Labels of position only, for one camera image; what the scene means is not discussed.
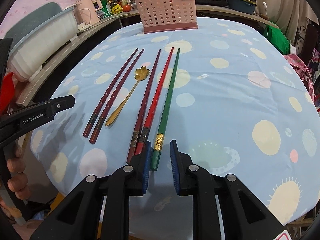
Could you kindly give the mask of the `person's left hand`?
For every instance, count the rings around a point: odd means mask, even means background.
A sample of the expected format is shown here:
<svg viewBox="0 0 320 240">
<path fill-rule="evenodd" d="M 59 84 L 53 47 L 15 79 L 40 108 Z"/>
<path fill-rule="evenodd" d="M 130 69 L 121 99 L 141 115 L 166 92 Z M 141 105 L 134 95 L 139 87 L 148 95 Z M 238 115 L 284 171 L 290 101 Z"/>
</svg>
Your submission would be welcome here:
<svg viewBox="0 0 320 240">
<path fill-rule="evenodd" d="M 28 186 L 28 177 L 24 173 L 23 150 L 19 145 L 15 144 L 11 148 L 11 153 L 14 156 L 7 160 L 7 168 L 13 176 L 8 180 L 8 187 L 18 199 L 27 200 L 30 198 L 31 192 Z"/>
</svg>

